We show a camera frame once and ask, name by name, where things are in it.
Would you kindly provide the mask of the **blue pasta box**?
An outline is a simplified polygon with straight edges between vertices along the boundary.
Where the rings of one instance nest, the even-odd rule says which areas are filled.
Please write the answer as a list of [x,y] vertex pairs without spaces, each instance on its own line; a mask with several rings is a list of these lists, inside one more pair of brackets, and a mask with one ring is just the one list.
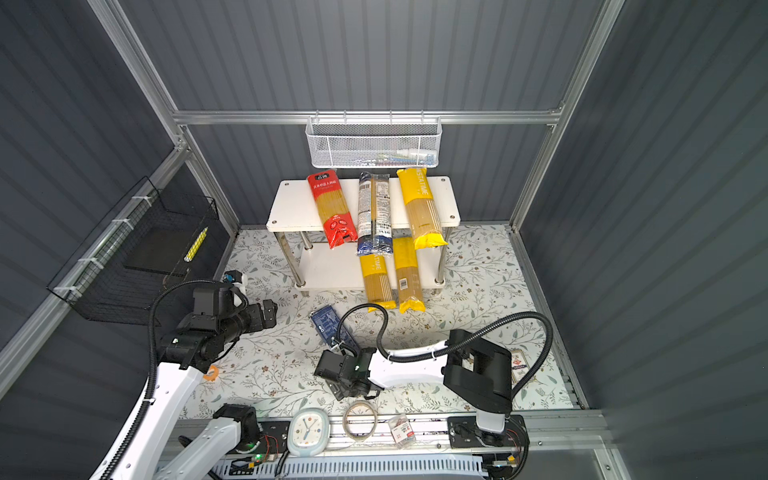
[[337,333],[340,317],[332,306],[326,305],[312,311],[310,320],[318,335],[333,351],[355,356],[360,354],[358,343],[345,326],[341,327],[340,334]]

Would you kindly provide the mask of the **yellow Pastatime bag front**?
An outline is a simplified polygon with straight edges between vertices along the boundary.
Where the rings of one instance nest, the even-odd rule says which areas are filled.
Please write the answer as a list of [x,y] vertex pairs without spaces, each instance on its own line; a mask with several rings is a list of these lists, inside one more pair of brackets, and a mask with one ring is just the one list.
[[385,257],[381,255],[365,255],[360,256],[359,261],[367,301],[387,310],[394,309],[396,302],[389,282]]

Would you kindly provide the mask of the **yellow spaghetti bag with barcode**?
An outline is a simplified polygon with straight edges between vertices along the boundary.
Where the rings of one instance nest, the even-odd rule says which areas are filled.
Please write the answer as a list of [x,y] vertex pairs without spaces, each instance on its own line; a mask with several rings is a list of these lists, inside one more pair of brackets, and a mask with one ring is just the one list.
[[398,307],[401,314],[408,310],[425,312],[419,275],[418,257],[411,237],[393,240],[394,265],[397,278]]

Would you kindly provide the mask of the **dark blue clear spaghetti bag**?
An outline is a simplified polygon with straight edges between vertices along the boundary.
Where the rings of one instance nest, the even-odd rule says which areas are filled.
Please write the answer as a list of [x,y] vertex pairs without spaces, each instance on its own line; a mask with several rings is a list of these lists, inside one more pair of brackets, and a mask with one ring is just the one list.
[[389,176],[362,172],[358,185],[357,255],[392,255]]

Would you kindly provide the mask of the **red spaghetti bag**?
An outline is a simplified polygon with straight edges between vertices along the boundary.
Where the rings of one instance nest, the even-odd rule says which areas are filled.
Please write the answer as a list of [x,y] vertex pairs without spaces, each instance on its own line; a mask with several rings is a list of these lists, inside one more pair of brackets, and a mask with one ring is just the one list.
[[349,211],[342,186],[333,170],[307,177],[323,231],[330,249],[358,240],[357,230]]

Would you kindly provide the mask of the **yellow Pastatime spaghetti bag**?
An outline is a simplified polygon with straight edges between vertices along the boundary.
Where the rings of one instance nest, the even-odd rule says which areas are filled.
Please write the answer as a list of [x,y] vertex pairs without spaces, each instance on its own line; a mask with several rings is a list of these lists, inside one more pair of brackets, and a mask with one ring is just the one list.
[[397,171],[416,250],[447,245],[425,168]]

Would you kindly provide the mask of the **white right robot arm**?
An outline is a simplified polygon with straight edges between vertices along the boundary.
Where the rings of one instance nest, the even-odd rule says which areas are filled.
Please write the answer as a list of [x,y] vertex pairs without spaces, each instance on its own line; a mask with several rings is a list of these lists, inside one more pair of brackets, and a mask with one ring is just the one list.
[[387,355],[375,348],[357,354],[326,350],[314,375],[324,380],[334,397],[373,399],[381,392],[407,384],[438,384],[475,408],[473,433],[498,446],[512,410],[512,353],[488,340],[472,339],[454,329],[449,338],[427,347],[396,350]]

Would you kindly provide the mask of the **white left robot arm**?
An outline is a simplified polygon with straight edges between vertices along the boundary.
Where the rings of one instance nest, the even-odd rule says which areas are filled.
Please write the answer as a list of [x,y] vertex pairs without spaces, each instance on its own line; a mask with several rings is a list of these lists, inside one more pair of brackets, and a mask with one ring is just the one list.
[[255,408],[226,404],[166,467],[157,468],[182,408],[210,367],[226,354],[225,346],[276,323],[277,304],[272,300],[197,307],[187,314],[162,337],[144,393],[91,477],[200,479],[227,453],[254,452],[263,438]]

